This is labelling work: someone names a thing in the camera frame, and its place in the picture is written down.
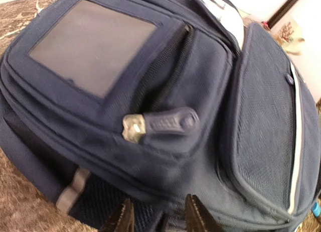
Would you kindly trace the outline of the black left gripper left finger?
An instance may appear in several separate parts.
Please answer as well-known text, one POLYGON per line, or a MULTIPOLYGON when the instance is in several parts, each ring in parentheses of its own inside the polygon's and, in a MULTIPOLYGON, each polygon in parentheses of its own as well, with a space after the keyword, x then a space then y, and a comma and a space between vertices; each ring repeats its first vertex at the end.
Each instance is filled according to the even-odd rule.
POLYGON ((116 207, 99 232, 134 232, 134 206, 129 198, 116 207))

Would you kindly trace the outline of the cream ceramic mug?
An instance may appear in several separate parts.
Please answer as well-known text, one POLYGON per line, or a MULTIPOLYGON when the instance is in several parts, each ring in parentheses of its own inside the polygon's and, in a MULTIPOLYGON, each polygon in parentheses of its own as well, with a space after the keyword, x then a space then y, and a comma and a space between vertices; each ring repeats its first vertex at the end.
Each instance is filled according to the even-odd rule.
POLYGON ((291 18, 273 34, 274 39, 290 55, 299 56, 305 46, 305 38, 300 25, 291 18))

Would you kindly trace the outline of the black right frame post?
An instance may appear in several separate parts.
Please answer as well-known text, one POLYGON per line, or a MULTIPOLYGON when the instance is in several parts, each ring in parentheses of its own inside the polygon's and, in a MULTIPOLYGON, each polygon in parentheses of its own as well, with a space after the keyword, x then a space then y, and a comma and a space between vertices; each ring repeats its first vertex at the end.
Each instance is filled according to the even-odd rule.
POLYGON ((298 1, 299 0, 286 0, 286 2, 266 22, 267 26, 270 29, 273 28, 298 1))

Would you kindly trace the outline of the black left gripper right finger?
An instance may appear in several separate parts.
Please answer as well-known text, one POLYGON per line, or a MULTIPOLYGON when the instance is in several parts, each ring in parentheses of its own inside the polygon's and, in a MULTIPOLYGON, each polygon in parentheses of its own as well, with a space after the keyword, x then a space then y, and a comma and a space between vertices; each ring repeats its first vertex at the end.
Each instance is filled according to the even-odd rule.
POLYGON ((196 195, 188 194, 185 200, 187 232, 219 232, 221 226, 196 195))

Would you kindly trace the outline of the navy blue student backpack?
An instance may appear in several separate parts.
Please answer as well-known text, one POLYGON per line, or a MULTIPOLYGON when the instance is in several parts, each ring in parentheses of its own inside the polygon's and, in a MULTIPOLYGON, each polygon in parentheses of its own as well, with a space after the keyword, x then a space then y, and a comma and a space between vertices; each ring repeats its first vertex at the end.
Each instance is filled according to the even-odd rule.
POLYGON ((101 228, 295 231, 320 195, 320 124, 291 58, 229 0, 57 0, 1 57, 1 148, 101 228))

